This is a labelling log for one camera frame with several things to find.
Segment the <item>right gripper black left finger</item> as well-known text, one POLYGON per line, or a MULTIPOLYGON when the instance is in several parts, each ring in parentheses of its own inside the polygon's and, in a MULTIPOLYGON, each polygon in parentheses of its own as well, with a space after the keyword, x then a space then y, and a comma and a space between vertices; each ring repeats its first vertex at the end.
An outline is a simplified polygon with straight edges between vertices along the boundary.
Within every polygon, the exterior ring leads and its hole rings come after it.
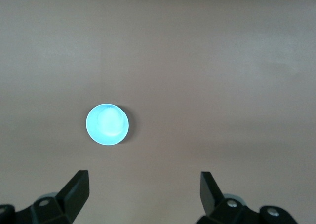
POLYGON ((2 224, 72 224, 89 198, 89 173, 79 170, 55 195, 38 199, 16 211, 10 204, 0 206, 2 224))

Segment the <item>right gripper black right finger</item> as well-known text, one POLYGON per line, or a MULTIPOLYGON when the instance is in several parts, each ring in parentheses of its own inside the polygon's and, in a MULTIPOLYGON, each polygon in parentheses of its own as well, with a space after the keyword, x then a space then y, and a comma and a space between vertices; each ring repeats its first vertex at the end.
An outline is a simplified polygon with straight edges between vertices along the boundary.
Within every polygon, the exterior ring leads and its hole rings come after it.
POLYGON ((296 224, 285 209, 263 206, 259 212, 251 210, 240 198, 225 196, 210 172, 200 174, 200 199, 205 215, 198 224, 296 224))

